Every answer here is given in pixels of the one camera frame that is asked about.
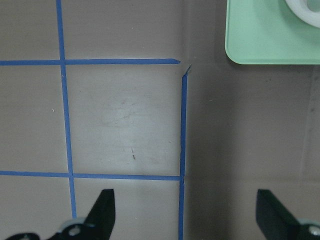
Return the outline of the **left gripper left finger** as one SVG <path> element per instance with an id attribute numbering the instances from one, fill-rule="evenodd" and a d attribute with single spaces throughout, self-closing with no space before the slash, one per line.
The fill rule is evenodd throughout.
<path id="1" fill-rule="evenodd" d="M 116 221 L 115 193 L 103 189 L 85 218 L 65 222 L 51 240 L 109 240 Z"/>

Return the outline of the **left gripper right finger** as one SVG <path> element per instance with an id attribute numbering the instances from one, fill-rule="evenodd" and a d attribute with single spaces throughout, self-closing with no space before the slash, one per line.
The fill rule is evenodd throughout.
<path id="1" fill-rule="evenodd" d="M 258 189 L 256 223 L 267 240 L 318 240 L 320 224 L 297 219 L 268 189 Z"/>

